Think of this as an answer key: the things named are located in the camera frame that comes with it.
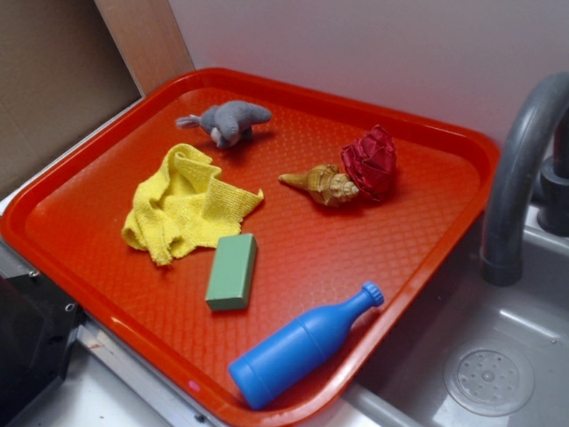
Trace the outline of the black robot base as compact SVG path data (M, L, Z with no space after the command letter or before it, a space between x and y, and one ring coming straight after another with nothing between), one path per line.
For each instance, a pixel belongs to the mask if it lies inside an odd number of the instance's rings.
M1 279L1 424L66 379L81 308L48 277Z

